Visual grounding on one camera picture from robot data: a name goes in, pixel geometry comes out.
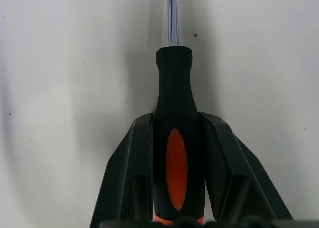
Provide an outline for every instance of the white background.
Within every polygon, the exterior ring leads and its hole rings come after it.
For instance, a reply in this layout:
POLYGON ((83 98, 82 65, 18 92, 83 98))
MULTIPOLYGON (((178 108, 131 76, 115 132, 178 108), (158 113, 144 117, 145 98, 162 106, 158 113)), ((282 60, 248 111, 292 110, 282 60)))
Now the white background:
MULTIPOLYGON (((179 0, 198 109, 296 219, 319 219, 318 1, 179 0)), ((155 107, 166 3, 0 0, 0 227, 88 227, 110 154, 155 107)))

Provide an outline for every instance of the screwdriver handle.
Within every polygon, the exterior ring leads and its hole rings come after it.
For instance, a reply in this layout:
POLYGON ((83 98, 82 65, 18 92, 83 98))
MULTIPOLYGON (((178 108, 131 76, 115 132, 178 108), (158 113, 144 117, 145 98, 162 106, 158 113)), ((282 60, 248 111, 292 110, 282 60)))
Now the screwdriver handle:
POLYGON ((204 159, 200 121, 190 86, 192 50, 184 46, 162 48, 156 53, 156 64, 159 97, 153 141, 155 215, 169 221, 178 216, 199 219, 205 204, 204 159))

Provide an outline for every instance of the black rubber grip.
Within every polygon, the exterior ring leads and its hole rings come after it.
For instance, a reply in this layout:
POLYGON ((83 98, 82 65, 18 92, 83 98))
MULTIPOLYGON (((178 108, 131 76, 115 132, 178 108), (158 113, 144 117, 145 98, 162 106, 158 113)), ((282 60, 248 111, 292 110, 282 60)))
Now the black rubber grip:
POLYGON ((190 86, 192 50, 184 46, 162 48, 156 53, 159 97, 154 114, 153 185, 155 214, 166 220, 204 215, 203 143, 200 120, 190 86), (185 201, 178 211, 166 183, 167 141, 178 129, 187 153, 188 179, 185 201))

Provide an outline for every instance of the metal screwdriver shaft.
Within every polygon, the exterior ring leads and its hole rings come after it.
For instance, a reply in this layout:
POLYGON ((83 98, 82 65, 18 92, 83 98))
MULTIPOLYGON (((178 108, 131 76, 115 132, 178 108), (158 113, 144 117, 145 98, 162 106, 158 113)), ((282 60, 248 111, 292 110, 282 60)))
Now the metal screwdriver shaft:
POLYGON ((169 46, 178 46, 177 0, 168 0, 169 46))

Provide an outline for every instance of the screwdriver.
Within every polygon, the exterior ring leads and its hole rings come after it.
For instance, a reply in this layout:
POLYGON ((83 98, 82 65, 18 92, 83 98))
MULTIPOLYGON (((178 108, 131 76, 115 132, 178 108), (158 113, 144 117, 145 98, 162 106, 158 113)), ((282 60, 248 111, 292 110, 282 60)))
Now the screwdriver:
POLYGON ((156 53, 159 96, 154 113, 153 200, 156 221, 180 216, 203 223, 203 139, 190 86, 192 50, 179 46, 177 0, 168 0, 169 45, 156 53))

